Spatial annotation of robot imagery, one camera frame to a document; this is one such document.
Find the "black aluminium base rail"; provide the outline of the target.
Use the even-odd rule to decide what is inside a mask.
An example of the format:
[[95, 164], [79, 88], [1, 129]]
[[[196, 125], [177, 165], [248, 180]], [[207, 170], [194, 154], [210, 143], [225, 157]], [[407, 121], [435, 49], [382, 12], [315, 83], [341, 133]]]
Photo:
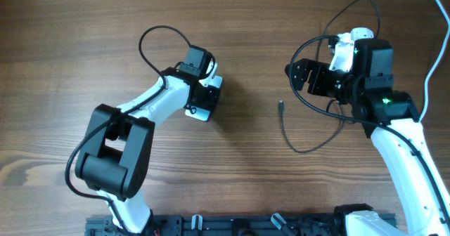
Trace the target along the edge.
[[[294, 235], [343, 235], [344, 223], [334, 214], [282, 216]], [[270, 216], [203, 216], [193, 225], [193, 217], [180, 215], [154, 216], [143, 235], [286, 235]]]

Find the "light blue smartphone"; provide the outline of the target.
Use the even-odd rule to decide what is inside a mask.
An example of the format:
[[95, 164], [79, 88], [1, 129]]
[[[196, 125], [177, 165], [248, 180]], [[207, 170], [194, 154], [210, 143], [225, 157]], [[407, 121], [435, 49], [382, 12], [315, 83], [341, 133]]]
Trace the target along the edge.
[[185, 110], [185, 115], [207, 122], [214, 112], [221, 94], [223, 78], [217, 75], [219, 65], [211, 61], [207, 69], [208, 77], [201, 79], [195, 88], [190, 104]]

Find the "white USB charger plug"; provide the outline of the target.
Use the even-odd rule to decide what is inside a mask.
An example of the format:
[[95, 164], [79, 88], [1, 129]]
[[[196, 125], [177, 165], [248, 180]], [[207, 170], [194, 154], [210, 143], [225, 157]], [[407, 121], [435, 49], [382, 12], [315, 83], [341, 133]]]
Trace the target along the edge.
[[351, 32], [338, 34], [339, 40], [334, 46], [333, 59], [329, 70], [349, 72], [352, 68], [353, 57], [356, 53], [354, 43], [358, 39], [372, 39], [373, 31], [365, 27], [354, 28]]

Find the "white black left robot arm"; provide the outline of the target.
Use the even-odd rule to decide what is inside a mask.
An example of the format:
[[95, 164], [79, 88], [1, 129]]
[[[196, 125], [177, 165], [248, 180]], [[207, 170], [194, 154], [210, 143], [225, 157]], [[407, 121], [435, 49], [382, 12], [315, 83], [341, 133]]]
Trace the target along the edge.
[[117, 107], [100, 104], [92, 112], [84, 139], [67, 161], [70, 174], [94, 190], [112, 214], [110, 228], [120, 235], [149, 233], [153, 212], [141, 192], [155, 130], [174, 112], [208, 121], [221, 93], [219, 66], [210, 63], [204, 78], [182, 64], [169, 67], [147, 91]]

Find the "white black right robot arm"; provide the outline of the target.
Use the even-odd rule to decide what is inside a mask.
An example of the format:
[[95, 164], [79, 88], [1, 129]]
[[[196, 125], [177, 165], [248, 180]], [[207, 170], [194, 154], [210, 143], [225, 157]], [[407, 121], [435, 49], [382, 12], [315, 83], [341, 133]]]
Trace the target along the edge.
[[393, 89], [390, 43], [383, 39], [357, 39], [349, 44], [338, 67], [307, 58], [299, 59], [316, 37], [303, 43], [285, 67], [295, 96], [310, 109], [331, 117], [300, 95], [308, 93], [351, 105], [352, 115], [338, 115], [343, 122], [360, 123], [366, 137], [382, 156], [403, 207], [410, 235], [449, 234], [449, 192], [426, 145], [423, 125], [412, 97]]

